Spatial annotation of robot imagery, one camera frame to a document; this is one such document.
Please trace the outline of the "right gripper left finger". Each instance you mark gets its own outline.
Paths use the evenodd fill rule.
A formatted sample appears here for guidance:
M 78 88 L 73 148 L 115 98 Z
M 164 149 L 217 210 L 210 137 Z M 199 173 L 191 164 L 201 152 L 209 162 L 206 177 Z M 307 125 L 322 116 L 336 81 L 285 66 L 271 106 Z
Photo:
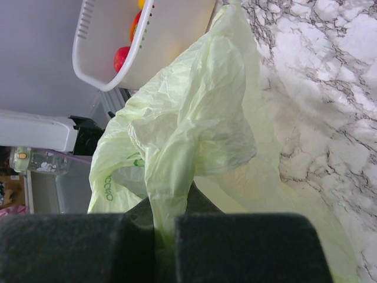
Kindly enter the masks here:
M 154 282 L 151 208 L 1 218 L 2 282 Z

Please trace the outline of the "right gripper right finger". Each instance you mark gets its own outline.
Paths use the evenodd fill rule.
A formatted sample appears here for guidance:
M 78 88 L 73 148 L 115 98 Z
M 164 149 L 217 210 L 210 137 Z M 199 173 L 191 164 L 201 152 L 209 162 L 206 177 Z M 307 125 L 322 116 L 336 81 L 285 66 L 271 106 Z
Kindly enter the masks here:
M 177 282 L 333 282 L 312 223 L 297 213 L 222 212 L 196 185 L 175 219 Z

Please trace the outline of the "green plastic bag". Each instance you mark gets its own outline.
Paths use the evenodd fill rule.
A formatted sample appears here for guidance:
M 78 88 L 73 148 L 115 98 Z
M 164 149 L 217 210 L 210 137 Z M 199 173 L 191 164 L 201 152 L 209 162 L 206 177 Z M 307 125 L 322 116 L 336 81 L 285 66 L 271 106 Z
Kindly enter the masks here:
M 106 127 L 90 171 L 91 213 L 149 198 L 157 235 L 173 243 L 194 180 L 248 212 L 294 212 L 316 228 L 335 282 L 359 282 L 354 251 L 324 201 L 283 184 L 280 145 L 259 92 L 259 54 L 239 1 L 159 71 Z

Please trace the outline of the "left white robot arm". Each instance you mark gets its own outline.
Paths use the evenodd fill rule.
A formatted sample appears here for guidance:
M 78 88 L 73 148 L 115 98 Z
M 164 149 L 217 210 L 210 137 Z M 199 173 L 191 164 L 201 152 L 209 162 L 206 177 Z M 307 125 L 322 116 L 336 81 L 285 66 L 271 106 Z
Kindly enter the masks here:
M 1 145 L 92 156 L 104 130 L 90 118 L 1 110 Z

